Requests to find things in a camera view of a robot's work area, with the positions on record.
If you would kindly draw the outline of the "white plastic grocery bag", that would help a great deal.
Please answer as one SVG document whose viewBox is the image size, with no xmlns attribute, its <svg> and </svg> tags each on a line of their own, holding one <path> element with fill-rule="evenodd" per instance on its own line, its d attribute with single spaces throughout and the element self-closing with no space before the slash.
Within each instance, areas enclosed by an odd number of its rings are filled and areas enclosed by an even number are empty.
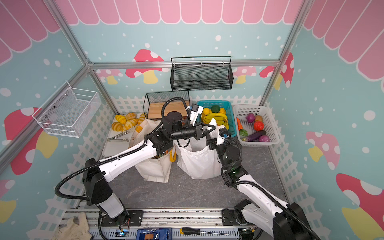
<svg viewBox="0 0 384 240">
<path fill-rule="evenodd" d="M 221 165 L 216 150 L 206 145 L 207 138 L 174 141 L 177 165 L 194 180 L 211 179 L 220 175 Z"/>
</svg>

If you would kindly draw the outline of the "orange carrot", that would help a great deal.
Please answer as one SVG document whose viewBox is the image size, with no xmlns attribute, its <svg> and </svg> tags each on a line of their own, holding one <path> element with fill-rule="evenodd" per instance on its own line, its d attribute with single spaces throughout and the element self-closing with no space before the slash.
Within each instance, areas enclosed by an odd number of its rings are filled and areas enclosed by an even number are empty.
<svg viewBox="0 0 384 240">
<path fill-rule="evenodd" d="M 238 124 L 239 131 L 242 130 L 243 129 L 243 125 L 242 125 L 242 123 L 241 123 L 239 118 L 237 118 L 237 124 Z"/>
</svg>

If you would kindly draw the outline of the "white canvas tote bag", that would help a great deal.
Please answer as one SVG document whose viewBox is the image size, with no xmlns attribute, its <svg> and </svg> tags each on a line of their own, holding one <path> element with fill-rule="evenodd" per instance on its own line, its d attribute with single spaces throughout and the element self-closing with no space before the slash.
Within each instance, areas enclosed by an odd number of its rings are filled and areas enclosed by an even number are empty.
<svg viewBox="0 0 384 240">
<path fill-rule="evenodd" d="M 160 121 L 144 119 L 134 130 L 129 147 L 139 144 L 144 139 L 144 136 L 149 134 L 159 123 Z M 171 165 L 176 158 L 176 147 L 173 146 L 172 149 L 159 157 L 149 158 L 140 162 L 135 165 L 135 168 L 145 181 L 167 183 L 170 178 Z"/>
</svg>

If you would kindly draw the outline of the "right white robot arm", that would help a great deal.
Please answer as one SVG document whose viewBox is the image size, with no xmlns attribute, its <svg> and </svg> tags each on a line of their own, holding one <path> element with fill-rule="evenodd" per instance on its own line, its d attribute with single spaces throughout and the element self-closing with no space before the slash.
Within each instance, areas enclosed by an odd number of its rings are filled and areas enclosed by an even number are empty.
<svg viewBox="0 0 384 240">
<path fill-rule="evenodd" d="M 303 209 L 271 194 L 243 168 L 242 148 L 226 128 L 206 127 L 207 146 L 216 150 L 222 165 L 221 176 L 249 200 L 240 204 L 240 218 L 269 234 L 275 240 L 318 240 Z"/>
</svg>

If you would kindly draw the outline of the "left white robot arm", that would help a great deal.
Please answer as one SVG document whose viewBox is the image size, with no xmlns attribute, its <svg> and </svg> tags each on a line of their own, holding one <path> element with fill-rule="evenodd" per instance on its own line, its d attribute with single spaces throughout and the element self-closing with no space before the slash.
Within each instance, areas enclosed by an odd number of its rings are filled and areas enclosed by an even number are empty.
<svg viewBox="0 0 384 240">
<path fill-rule="evenodd" d="M 198 123 L 197 117 L 203 108 L 196 104 L 188 106 L 181 97 L 166 101 L 161 110 L 160 123 L 137 145 L 108 159 L 89 159 L 83 169 L 62 179 L 55 187 L 55 194 L 63 199 L 87 201 L 96 205 L 114 221 L 125 221 L 128 212 L 122 201 L 111 189 L 109 183 L 118 175 L 141 163 L 173 148 L 174 142 L 194 138 L 200 140 L 217 129 L 216 122 Z M 60 191 L 72 178 L 83 175 L 86 197 L 72 196 Z"/>
</svg>

